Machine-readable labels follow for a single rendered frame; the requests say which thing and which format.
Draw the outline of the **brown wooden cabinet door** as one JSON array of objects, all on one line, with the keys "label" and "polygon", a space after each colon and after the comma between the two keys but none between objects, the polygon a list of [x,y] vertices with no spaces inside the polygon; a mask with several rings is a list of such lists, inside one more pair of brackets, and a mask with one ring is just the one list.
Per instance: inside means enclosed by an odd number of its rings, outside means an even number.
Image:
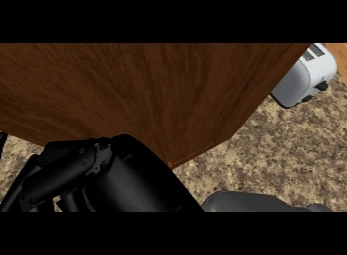
[{"label": "brown wooden cabinet door", "polygon": [[38,145],[128,134],[178,167],[232,138],[306,48],[0,44],[0,130]]}]

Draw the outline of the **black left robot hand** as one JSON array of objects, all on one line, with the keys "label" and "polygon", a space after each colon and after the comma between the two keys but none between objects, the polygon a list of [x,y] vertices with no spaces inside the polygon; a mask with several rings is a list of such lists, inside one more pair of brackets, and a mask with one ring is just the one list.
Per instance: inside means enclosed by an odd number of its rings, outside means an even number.
[{"label": "black left robot hand", "polygon": [[53,141],[31,156],[0,212],[180,212],[202,209],[171,169],[127,134]]}]

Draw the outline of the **white toaster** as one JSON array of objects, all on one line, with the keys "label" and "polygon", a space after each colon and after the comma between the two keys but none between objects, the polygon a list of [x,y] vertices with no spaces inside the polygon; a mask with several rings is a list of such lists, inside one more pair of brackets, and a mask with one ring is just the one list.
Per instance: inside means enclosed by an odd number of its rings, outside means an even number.
[{"label": "white toaster", "polygon": [[328,89],[337,73],[337,61],[323,43],[312,43],[270,95],[278,104],[289,109],[307,102]]}]

